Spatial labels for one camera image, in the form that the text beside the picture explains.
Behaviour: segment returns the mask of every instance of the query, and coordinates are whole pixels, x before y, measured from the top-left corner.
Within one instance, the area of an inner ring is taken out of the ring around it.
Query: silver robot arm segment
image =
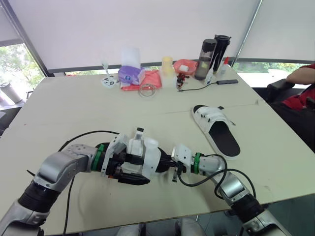
[[[91,172],[96,151],[94,147],[72,145],[50,155],[0,221],[0,236],[43,235],[39,226],[45,223],[51,206],[77,173]]]
[[[181,162],[192,173],[210,176],[225,168],[224,161],[219,156],[203,156],[196,153],[187,161],[187,153],[191,150],[184,145],[177,145],[172,152],[172,158]],[[217,174],[211,181],[218,184],[223,173]],[[218,188],[226,203],[236,212],[243,222],[244,229],[249,235],[264,236],[291,236],[291,234],[275,219],[275,217],[264,209],[248,188],[230,171]]]

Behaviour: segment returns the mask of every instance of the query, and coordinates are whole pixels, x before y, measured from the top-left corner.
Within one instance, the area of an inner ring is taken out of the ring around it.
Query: person's arm
[[[315,83],[315,69],[309,67],[301,67],[286,78],[286,81],[300,85],[310,85]]]

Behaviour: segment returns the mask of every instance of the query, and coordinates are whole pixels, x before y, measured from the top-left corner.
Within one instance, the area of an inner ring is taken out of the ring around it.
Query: black bottle cap
[[[220,44],[226,44],[229,45],[230,44],[230,38],[229,36],[225,36],[225,35],[215,35],[215,40],[220,43]]]
[[[212,52],[216,47],[217,41],[215,39],[205,39],[202,43],[202,50],[204,52]]]

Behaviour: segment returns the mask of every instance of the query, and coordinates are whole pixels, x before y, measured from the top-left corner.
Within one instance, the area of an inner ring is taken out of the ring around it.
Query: window
[[[25,100],[44,75],[24,44],[0,47],[0,84],[10,82],[16,92]],[[5,94],[5,100],[12,104]]]
[[[119,69],[108,69],[108,73],[116,74],[118,73]],[[105,70],[83,70],[83,71],[71,71],[66,72],[65,75],[67,76],[74,76],[74,75],[102,75],[106,74]]]
[[[233,69],[251,87],[267,87],[268,84],[285,79],[294,70],[306,64],[281,62],[237,62]],[[294,88],[307,88],[295,85]]]

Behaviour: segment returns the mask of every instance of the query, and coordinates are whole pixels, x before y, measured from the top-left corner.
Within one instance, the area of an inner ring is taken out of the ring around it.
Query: red shirt
[[[304,65],[302,67],[315,69],[315,63],[312,65]],[[283,103],[293,110],[300,111],[306,106],[307,97],[311,97],[312,99],[315,100],[315,88],[309,89],[305,91],[304,93],[302,93],[301,95],[295,95],[295,96],[289,97],[288,99],[284,100]]]

